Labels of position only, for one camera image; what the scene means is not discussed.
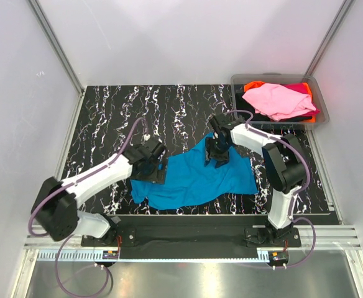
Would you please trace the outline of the blue t shirt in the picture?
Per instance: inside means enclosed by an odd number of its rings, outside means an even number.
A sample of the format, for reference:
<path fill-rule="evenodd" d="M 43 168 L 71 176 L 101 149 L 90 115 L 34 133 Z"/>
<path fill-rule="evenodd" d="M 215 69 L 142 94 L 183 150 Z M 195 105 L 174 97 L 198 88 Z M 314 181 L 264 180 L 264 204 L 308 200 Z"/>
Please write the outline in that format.
<path fill-rule="evenodd" d="M 148 200 L 158 210 L 190 207 L 210 202 L 232 193 L 257 194 L 254 173 L 249 158 L 235 148 L 228 150 L 229 162 L 216 167 L 216 161 L 204 164 L 205 139 L 191 150 L 168 159 L 164 184 L 131 181 L 131 196 L 136 204 Z"/>

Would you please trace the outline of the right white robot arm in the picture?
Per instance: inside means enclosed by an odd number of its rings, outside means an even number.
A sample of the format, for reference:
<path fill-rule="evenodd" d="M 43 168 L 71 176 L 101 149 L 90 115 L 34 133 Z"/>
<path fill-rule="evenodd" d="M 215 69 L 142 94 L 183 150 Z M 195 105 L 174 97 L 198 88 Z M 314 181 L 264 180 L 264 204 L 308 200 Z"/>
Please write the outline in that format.
<path fill-rule="evenodd" d="M 249 232 L 252 246 L 284 246 L 293 229 L 293 210 L 299 192 L 310 183 L 310 170 L 296 136 L 274 135 L 256 129 L 248 121 L 226 114 L 210 118 L 213 136 L 205 139 L 204 164 L 219 168 L 230 163 L 231 148 L 248 148 L 264 159 L 267 181 L 273 188 L 270 212 L 264 228 Z"/>

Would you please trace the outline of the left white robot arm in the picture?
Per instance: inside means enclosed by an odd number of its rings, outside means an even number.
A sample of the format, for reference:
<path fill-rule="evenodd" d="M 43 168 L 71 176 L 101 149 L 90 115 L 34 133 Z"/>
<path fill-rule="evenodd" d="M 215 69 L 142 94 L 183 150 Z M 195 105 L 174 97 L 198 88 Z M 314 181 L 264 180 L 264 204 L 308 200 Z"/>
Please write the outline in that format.
<path fill-rule="evenodd" d="M 87 200 L 103 189 L 125 179 L 163 184 L 167 171 L 167 149 L 159 140 L 124 146 L 104 162 L 66 178 L 46 179 L 38 193 L 32 218 L 41 224 L 53 241 L 60 242 L 70 235 L 86 236 L 101 245 L 117 241 L 117 223 L 107 215 L 80 210 Z"/>

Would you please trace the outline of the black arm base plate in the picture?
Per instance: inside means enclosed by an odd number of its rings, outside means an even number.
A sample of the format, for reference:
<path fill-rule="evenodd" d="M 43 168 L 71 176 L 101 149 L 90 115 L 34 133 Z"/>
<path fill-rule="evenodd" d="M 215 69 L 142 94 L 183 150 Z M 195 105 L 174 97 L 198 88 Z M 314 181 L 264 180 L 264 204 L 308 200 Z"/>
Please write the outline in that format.
<path fill-rule="evenodd" d="M 292 223 L 277 230 L 266 215 L 120 215 L 109 221 L 111 238 L 119 235 L 123 246 L 137 246 L 144 240 L 224 240 L 250 247 L 301 247 Z"/>

